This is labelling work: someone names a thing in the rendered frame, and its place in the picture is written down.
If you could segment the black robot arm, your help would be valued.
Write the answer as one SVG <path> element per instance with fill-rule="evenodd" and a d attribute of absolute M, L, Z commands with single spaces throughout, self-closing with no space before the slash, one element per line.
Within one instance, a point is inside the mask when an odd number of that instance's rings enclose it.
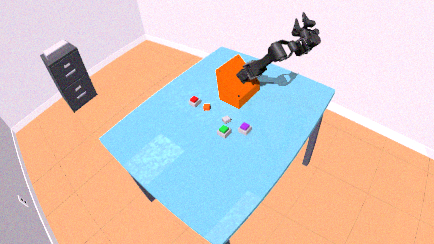
<path fill-rule="evenodd" d="M 267 70 L 267 66 L 274 62 L 281 62 L 287 60 L 295 52 L 295 55 L 300 57 L 301 55 L 308 54 L 310 50 L 313 50 L 318 44 L 320 45 L 321 39 L 319 37 L 320 30 L 315 28 L 314 30 L 309 29 L 310 37 L 307 39 L 299 38 L 298 40 L 286 41 L 281 39 L 280 41 L 275 41 L 268 48 L 268 53 L 265 57 L 258 60 L 252 60 L 246 62 L 242 67 L 241 71 L 236 75 L 244 84 L 247 80 L 251 81 L 262 76 L 263 72 Z M 302 40 L 302 41 L 301 41 Z M 301 41 L 301 43 L 300 43 Z M 290 54 L 286 54 L 283 45 L 288 45 L 290 49 Z"/>

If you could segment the green button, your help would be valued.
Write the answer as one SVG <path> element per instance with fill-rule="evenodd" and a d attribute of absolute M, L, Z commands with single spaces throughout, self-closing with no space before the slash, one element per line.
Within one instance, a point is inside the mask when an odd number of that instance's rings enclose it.
<path fill-rule="evenodd" d="M 217 135 L 219 135 L 220 137 L 226 139 L 229 135 L 231 134 L 231 129 L 222 125 L 218 130 L 217 130 Z"/>

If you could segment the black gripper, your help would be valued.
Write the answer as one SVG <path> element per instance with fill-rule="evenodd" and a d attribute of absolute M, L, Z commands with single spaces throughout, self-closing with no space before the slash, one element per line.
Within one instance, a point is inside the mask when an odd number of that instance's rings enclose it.
<path fill-rule="evenodd" d="M 309 33 L 308 27 L 313 28 L 313 26 L 315 26 L 315 24 L 316 24 L 316 21 L 310 20 L 307 17 L 306 13 L 303 12 L 302 13 L 302 22 L 304 22 L 303 23 L 304 26 L 300 27 L 298 19 L 297 18 L 295 19 L 293 31 L 291 32 L 291 34 L 292 34 L 292 36 L 297 36 L 297 37 L 300 37 L 301 39 L 302 38 L 307 39 L 311 36 Z"/>

